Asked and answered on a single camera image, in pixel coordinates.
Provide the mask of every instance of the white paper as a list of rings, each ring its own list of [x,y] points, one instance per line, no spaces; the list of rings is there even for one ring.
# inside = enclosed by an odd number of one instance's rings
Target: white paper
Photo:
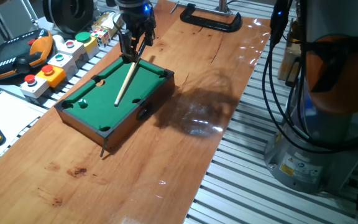
[[[26,101],[2,92],[0,94],[0,130],[6,142],[0,146],[0,154],[27,125],[39,116],[42,116],[42,113],[30,108]]]

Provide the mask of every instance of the green felt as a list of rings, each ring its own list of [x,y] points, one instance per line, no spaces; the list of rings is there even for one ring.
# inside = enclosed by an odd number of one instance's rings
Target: green felt
[[[134,99],[145,98],[164,81],[164,77],[160,76],[163,74],[161,68],[140,61],[131,85],[119,106],[115,107],[114,102],[130,67],[129,63],[124,64],[122,59],[119,59],[99,74],[105,81],[103,86],[96,86],[93,82],[82,86],[66,99],[72,107],[65,110],[95,129],[113,128],[136,107],[137,103],[132,102]],[[88,104],[86,108],[80,108],[78,104],[80,99],[86,100]]]

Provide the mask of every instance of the black clamp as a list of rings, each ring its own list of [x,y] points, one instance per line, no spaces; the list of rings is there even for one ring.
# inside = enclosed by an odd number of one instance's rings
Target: black clamp
[[[211,19],[205,19],[198,16],[192,16],[192,13],[196,10],[195,4],[187,4],[186,9],[180,14],[180,19],[183,22],[201,26],[209,29],[214,29],[222,32],[235,32],[241,28],[242,20],[241,15],[238,12],[230,24],[214,21]]]

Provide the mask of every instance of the green button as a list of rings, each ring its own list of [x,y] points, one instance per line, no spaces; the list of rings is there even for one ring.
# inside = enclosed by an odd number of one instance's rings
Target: green button
[[[77,35],[75,35],[75,39],[82,43],[87,43],[90,41],[91,35],[88,32],[80,32]]]

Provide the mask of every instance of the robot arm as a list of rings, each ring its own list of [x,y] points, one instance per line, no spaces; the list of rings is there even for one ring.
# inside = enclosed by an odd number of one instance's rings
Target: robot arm
[[[139,54],[137,44],[143,34],[144,44],[153,45],[156,26],[153,6],[148,0],[107,0],[108,6],[118,6],[126,30],[119,33],[121,52],[131,61],[137,62]]]

